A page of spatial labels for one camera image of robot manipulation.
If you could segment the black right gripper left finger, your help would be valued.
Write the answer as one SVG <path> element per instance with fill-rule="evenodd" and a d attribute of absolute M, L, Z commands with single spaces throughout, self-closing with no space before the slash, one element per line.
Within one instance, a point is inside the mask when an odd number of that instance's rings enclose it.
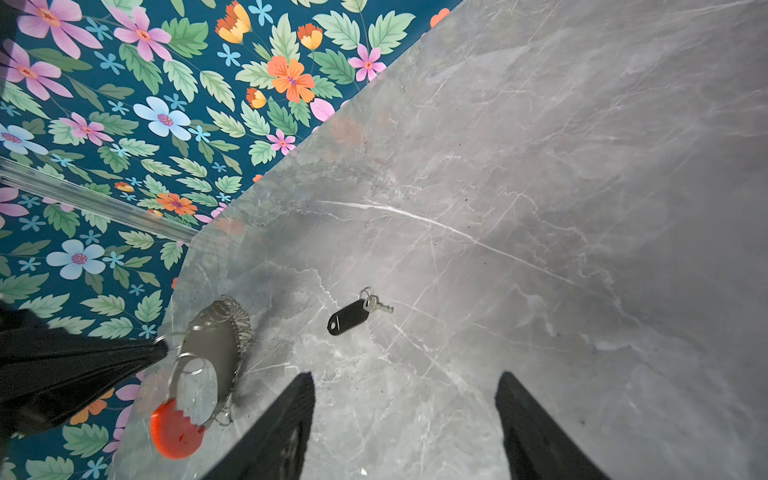
<path fill-rule="evenodd" d="M 312 374 L 297 375 L 204 479 L 298 479 L 304 466 L 315 402 Z"/>

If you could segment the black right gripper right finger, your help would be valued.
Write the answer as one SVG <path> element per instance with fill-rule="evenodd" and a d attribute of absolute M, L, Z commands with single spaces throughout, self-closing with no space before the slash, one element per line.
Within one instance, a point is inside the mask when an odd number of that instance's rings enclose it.
<path fill-rule="evenodd" d="M 499 379 L 495 406 L 513 479 L 608 480 L 509 371 Z"/>

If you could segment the key with black tag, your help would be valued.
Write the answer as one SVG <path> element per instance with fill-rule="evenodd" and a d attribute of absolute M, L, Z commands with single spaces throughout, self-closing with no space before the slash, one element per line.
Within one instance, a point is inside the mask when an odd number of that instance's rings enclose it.
<path fill-rule="evenodd" d="M 394 308 L 381 302 L 371 287 L 360 291 L 358 299 L 333 313 L 327 322 L 327 331 L 339 336 L 365 323 L 376 312 L 391 314 Z"/>

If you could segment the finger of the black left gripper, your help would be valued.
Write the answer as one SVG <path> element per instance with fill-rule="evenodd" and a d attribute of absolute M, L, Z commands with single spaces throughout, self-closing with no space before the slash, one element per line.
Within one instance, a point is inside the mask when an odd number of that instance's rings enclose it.
<path fill-rule="evenodd" d="M 1 436 L 58 427 L 169 352 L 163 340 L 103 339 L 1 307 Z"/>

